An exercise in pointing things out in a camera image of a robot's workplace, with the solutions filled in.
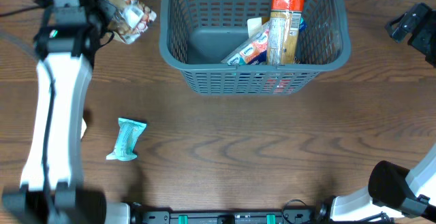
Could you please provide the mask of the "orange tan cracker package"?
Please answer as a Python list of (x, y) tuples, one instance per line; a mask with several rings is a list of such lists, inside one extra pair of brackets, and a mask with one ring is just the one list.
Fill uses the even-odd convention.
[(272, 0), (268, 32), (269, 65), (295, 63), (305, 0)]

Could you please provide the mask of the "small teal white packet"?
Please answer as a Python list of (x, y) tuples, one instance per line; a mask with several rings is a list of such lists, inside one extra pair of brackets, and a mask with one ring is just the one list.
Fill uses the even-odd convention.
[(106, 156), (106, 160), (132, 161), (137, 158), (134, 153), (136, 142), (147, 127), (147, 123), (119, 118), (119, 135), (114, 150)]

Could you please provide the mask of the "blue tissue multipack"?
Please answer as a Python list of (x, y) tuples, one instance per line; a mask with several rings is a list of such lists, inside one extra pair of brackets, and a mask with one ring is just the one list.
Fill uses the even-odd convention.
[(267, 64), (267, 45), (269, 21), (262, 29), (249, 37), (221, 62), (227, 65), (265, 65)]

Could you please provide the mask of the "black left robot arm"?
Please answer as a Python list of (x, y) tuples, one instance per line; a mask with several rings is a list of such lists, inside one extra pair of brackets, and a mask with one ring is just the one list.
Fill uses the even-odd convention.
[(36, 0), (37, 110), (18, 189), (3, 207), (21, 223), (129, 223), (129, 204), (84, 187), (81, 129), (96, 52), (115, 8), (104, 0)]

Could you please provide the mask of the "grey plastic basket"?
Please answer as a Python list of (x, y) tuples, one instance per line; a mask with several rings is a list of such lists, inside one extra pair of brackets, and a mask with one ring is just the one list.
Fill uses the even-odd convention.
[(161, 0), (159, 48), (191, 89), (206, 95), (288, 95), (351, 54), (344, 0), (305, 0), (292, 22), (289, 63), (271, 65), (266, 47), (284, 47), (273, 0)]

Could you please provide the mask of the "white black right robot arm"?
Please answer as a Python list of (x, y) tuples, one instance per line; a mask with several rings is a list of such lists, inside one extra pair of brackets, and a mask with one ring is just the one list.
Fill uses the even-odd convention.
[[(417, 3), (385, 26), (397, 43), (407, 44), (435, 66), (435, 10)], [(393, 223), (395, 218), (422, 217), (435, 222), (435, 147), (412, 169), (380, 161), (364, 188), (316, 206), (309, 223)]]

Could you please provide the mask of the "beige brown snack bag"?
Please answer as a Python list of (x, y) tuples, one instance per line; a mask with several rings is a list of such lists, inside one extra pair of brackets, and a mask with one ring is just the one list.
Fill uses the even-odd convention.
[(86, 124), (85, 120), (82, 119), (81, 130), (80, 130), (80, 138), (84, 137), (84, 133), (86, 132), (86, 130), (87, 130), (87, 124)]

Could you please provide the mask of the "beige nut snack bag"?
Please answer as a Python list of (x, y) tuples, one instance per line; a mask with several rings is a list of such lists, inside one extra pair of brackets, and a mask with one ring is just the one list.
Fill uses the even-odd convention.
[(252, 37), (258, 31), (262, 29), (262, 25), (269, 21), (269, 17), (258, 17), (258, 18), (250, 18), (247, 20), (247, 32), (248, 36)]

